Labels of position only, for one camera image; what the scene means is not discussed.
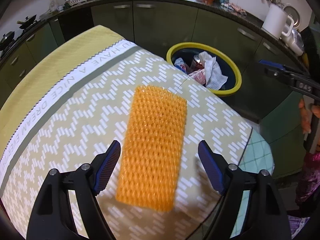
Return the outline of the pink sleeve forearm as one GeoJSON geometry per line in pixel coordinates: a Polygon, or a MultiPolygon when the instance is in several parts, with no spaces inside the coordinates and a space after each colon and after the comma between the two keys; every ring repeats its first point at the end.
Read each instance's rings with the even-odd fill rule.
{"type": "Polygon", "coordinates": [[[319,187],[319,145],[314,154],[306,152],[296,188],[296,204],[301,206],[319,187]]]}

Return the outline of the person right hand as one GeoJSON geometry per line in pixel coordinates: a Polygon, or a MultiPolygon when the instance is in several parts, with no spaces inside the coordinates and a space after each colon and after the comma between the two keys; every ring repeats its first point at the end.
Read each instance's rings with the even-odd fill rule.
{"type": "Polygon", "coordinates": [[[311,105],[311,110],[308,110],[305,105],[304,99],[300,99],[298,104],[299,112],[300,112],[300,125],[302,128],[303,134],[307,134],[311,132],[311,119],[310,114],[314,114],[317,118],[319,118],[319,106],[311,105]]]}

